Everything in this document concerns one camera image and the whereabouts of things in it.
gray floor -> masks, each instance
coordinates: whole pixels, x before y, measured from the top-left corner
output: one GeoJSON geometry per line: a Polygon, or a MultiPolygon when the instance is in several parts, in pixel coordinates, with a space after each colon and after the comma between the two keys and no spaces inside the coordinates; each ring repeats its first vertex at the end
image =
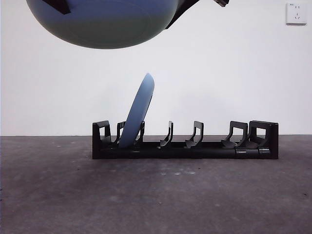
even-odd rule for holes
{"type": "Polygon", "coordinates": [[[4,234],[312,234],[312,136],[280,160],[91,160],[90,137],[1,138],[4,234]]]}

blue plate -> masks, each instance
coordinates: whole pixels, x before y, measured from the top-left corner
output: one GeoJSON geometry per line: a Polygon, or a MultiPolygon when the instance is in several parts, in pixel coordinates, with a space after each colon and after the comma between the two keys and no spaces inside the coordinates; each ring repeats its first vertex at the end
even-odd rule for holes
{"type": "Polygon", "coordinates": [[[136,98],[133,101],[132,107],[128,114],[126,124],[120,138],[119,148],[127,148],[134,144],[140,131],[141,122],[144,120],[150,105],[154,86],[153,77],[150,74],[147,74],[138,89],[136,98]]]}

white wall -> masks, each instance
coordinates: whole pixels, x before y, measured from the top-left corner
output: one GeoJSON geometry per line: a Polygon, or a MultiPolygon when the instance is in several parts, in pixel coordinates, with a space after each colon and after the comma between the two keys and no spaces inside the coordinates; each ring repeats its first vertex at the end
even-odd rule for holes
{"type": "Polygon", "coordinates": [[[285,24],[284,0],[202,0],[169,30],[131,48],[95,50],[48,33],[25,0],[1,1],[3,136],[90,135],[123,121],[145,73],[155,78],[146,134],[227,134],[230,120],[276,121],[312,134],[312,3],[285,24]]]}

